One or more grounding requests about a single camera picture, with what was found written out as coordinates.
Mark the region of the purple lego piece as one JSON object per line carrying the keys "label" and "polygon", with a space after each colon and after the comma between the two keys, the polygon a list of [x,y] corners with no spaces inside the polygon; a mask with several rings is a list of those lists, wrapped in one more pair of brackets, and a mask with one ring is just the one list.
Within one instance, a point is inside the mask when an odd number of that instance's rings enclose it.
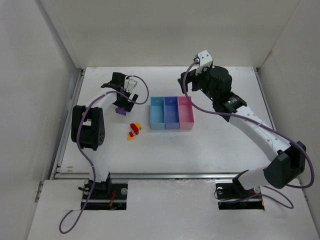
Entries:
{"label": "purple lego piece", "polygon": [[121,108],[121,107],[117,107],[115,109],[115,113],[119,114],[119,115],[123,115],[123,116],[127,115],[127,111],[124,108]]}

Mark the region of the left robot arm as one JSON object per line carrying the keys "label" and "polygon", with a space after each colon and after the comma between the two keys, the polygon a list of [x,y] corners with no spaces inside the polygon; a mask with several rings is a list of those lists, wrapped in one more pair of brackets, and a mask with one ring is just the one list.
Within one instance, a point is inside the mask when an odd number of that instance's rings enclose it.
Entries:
{"label": "left robot arm", "polygon": [[134,105],[146,103],[145,100],[137,102],[139,95],[133,93],[138,84],[136,79],[140,77],[113,72],[111,80],[102,84],[98,93],[87,104],[77,104],[72,109],[71,140],[76,143],[92,169],[92,179],[85,187],[80,188],[86,195],[90,192],[110,192],[110,174],[108,171],[98,172],[96,168],[102,161],[90,156],[90,152],[97,151],[105,141],[105,113],[111,105],[115,106],[117,114],[126,115]]}

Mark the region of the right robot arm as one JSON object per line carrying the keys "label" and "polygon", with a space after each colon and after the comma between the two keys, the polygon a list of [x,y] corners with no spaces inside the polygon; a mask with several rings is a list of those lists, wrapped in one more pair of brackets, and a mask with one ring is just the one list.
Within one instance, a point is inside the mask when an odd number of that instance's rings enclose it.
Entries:
{"label": "right robot arm", "polygon": [[247,103],[232,92],[232,76],[220,66],[188,68],[177,80],[183,94],[191,90],[201,91],[212,101],[209,114],[219,115],[228,123],[241,130],[265,154],[270,163],[254,170],[245,170],[232,179],[228,189],[234,198],[240,198],[245,191],[262,186],[282,189],[305,170],[310,164],[305,145],[264,125]]}

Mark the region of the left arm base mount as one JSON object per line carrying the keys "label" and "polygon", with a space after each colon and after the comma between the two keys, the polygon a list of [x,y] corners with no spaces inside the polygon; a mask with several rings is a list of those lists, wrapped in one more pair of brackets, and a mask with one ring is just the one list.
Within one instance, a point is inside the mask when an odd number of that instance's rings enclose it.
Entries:
{"label": "left arm base mount", "polygon": [[127,209],[127,183],[96,182],[89,197],[92,185],[93,181],[90,180],[83,187],[78,187],[82,192],[81,208],[88,200],[85,210],[122,211]]}

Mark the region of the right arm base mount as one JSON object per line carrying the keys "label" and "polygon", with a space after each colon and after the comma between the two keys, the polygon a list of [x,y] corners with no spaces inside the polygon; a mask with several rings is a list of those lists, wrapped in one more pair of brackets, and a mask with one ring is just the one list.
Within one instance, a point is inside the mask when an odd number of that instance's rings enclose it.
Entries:
{"label": "right arm base mount", "polygon": [[219,210],[264,210],[260,190],[245,190],[240,184],[233,182],[217,182],[214,197],[218,200]]}

